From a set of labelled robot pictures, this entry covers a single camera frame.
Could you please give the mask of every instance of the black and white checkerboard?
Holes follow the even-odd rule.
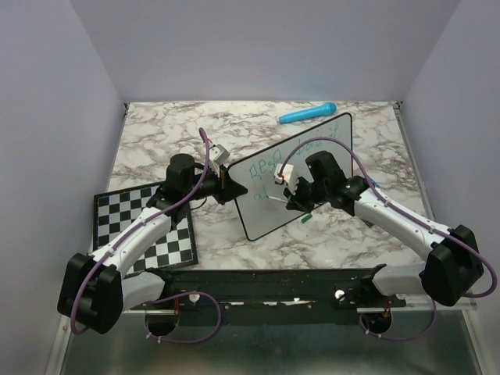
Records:
[[[94,197],[94,250],[107,245],[139,217],[146,202],[160,183]],[[176,269],[198,264],[191,212],[166,236],[160,238],[127,272],[138,273],[147,268]]]

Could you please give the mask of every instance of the blue toy microphone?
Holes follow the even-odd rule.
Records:
[[[305,119],[310,119],[316,116],[329,116],[333,115],[337,110],[337,106],[334,103],[326,103],[320,105],[319,107],[304,109],[302,111],[288,113],[280,117],[280,123],[292,123],[294,121],[300,121]]]

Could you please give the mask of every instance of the small whiteboard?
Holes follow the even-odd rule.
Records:
[[[235,199],[248,240],[255,241],[304,214],[286,210],[283,202],[267,197],[285,199],[284,187],[274,183],[273,174],[276,165],[282,163],[300,143],[316,137],[335,138],[352,148],[351,114],[342,113],[229,166],[230,178],[248,189],[247,194]],[[345,176],[352,177],[351,155],[340,145],[329,141],[314,141],[307,144],[294,154],[289,163],[294,165],[300,177],[312,181],[305,159],[322,150],[331,152]]]

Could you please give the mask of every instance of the marble surface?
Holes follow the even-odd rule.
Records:
[[[179,152],[204,159],[198,128],[231,152],[230,162],[297,134],[326,118],[280,125],[285,113],[322,102],[133,103],[109,184],[117,190],[161,181]],[[386,102],[337,102],[353,116],[353,148],[391,198],[424,214],[423,203],[394,111]],[[355,174],[359,169],[355,165]],[[399,240],[324,205],[307,223],[296,220],[250,242],[234,202],[213,198],[193,212],[199,264],[191,269],[248,270],[372,267],[419,262]]]

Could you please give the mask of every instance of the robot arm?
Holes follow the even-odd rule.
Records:
[[[212,196],[218,203],[225,204],[246,194],[248,190],[227,175],[223,163],[228,156],[229,152],[220,145],[210,148],[209,171],[191,199]],[[201,174],[195,175],[195,167],[203,168],[192,156],[173,156],[166,169],[165,182],[150,198],[141,215],[103,248],[91,255],[78,253],[69,260],[57,305],[60,313],[71,316],[77,292],[99,261],[102,264],[84,286],[76,321],[100,334],[111,329],[122,311],[154,301],[163,294],[171,294],[170,279],[164,273],[146,270],[127,279],[125,275],[139,257],[174,229],[190,210],[189,202],[181,205],[178,202],[188,196],[201,178]],[[175,209],[161,214],[174,205]]]
[[[376,224],[408,245],[424,261],[410,266],[381,265],[373,269],[371,293],[428,294],[442,305],[454,305],[483,275],[482,263],[456,243],[434,233],[439,230],[469,245],[476,252],[473,232],[464,226],[455,229],[417,215],[390,198],[380,189],[383,202],[359,176],[346,178],[335,158],[326,151],[317,152],[305,160],[313,182],[299,177],[292,165],[281,165],[274,173],[275,182],[285,186],[287,209],[310,213],[315,205],[329,202],[365,223]],[[426,223],[425,230],[408,218],[411,215]]]

